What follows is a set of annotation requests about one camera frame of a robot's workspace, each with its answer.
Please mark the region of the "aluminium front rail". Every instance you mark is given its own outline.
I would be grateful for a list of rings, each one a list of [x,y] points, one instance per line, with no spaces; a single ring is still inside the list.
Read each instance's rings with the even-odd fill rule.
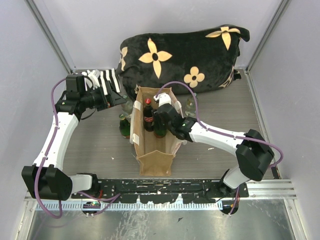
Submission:
[[[174,203],[143,204],[137,203],[116,203],[120,194],[111,198],[91,196],[87,193],[74,193],[69,199],[59,203],[57,200],[43,200],[43,205],[53,214],[59,210],[81,210],[86,215],[106,211],[192,211],[192,210],[217,210],[222,213],[235,214],[239,209],[241,201],[249,200],[295,200],[293,184],[288,179],[263,179],[261,181],[248,181],[235,190],[234,197],[216,199],[214,203],[188,203],[184,204],[179,197]]]

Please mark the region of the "green glass bottle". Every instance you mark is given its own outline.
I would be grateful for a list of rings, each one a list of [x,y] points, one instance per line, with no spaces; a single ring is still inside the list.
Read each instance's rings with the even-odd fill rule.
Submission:
[[[119,131],[124,138],[130,138],[131,125],[124,114],[119,115]]]
[[[154,117],[153,133],[157,138],[163,138],[167,134],[167,129],[162,119]]]

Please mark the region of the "black floral plush pillow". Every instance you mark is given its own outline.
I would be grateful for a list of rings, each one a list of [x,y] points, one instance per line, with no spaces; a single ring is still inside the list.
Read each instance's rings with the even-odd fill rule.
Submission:
[[[140,87],[161,88],[171,81],[195,93],[221,90],[240,79],[235,69],[240,41],[250,40],[246,28],[225,24],[185,33],[144,33],[120,44],[115,70],[125,91],[135,98]]]

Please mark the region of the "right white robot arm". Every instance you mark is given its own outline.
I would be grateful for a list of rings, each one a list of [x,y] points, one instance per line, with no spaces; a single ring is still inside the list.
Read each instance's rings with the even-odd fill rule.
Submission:
[[[224,150],[237,159],[237,165],[228,169],[218,184],[225,197],[231,197],[237,188],[250,180],[259,182],[264,177],[275,154],[256,130],[236,132],[199,123],[196,118],[182,117],[169,103],[163,104],[152,113],[177,139],[207,144]]]

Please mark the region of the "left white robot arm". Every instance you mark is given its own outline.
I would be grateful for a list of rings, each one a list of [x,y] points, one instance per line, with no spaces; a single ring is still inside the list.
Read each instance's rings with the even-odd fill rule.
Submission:
[[[121,84],[113,69],[69,74],[65,90],[58,101],[52,100],[53,122],[38,157],[24,166],[22,178],[32,198],[66,201],[72,194],[83,192],[95,198],[101,191],[96,174],[68,176],[63,162],[71,136],[88,110],[103,111],[125,103],[120,96]]]

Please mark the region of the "black white striped cloth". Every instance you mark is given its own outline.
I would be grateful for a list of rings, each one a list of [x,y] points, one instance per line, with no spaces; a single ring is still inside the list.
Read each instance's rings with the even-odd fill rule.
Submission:
[[[116,76],[115,74],[115,69],[111,68],[111,69],[103,69],[103,70],[98,70],[100,72],[100,83],[101,83],[101,87],[102,87],[102,80],[105,81],[109,81],[111,84],[111,87],[113,90],[115,90],[117,93],[121,92],[121,84],[119,81],[119,78]]]

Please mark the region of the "clear soda bottle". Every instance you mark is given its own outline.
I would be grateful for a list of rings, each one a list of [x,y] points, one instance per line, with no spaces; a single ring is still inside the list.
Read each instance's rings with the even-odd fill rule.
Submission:
[[[130,119],[133,111],[133,102],[126,94],[122,97],[126,100],[125,103],[121,104],[122,113],[127,119]]]
[[[190,95],[186,100],[184,113],[187,117],[196,117],[196,103],[192,95]]]

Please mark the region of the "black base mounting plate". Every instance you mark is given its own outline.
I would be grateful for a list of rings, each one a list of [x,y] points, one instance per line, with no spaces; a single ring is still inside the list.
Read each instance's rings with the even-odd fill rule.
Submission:
[[[183,204],[215,203],[216,199],[232,198],[232,193],[222,193],[220,183],[215,179],[99,179],[98,188],[85,191],[93,197],[109,199],[117,194],[116,203],[164,204],[174,203],[182,198]]]

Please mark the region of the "brown jute canvas bag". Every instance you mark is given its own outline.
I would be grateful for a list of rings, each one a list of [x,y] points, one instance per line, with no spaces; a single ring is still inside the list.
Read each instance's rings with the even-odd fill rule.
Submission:
[[[151,99],[151,106],[157,108],[154,96],[157,88],[139,87],[130,120],[130,143],[134,145],[139,174],[148,177],[166,177],[171,175],[171,166],[185,140],[179,140],[170,131],[162,138],[144,129],[143,110],[145,99]]]

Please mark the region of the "coca-cola glass bottle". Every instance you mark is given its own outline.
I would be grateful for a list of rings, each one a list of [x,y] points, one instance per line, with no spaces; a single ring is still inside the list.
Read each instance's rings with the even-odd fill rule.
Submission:
[[[153,107],[151,105],[151,99],[150,98],[146,98],[145,99],[145,106],[143,109],[143,126],[144,129],[147,132],[153,132],[154,131],[154,117],[153,117]]]

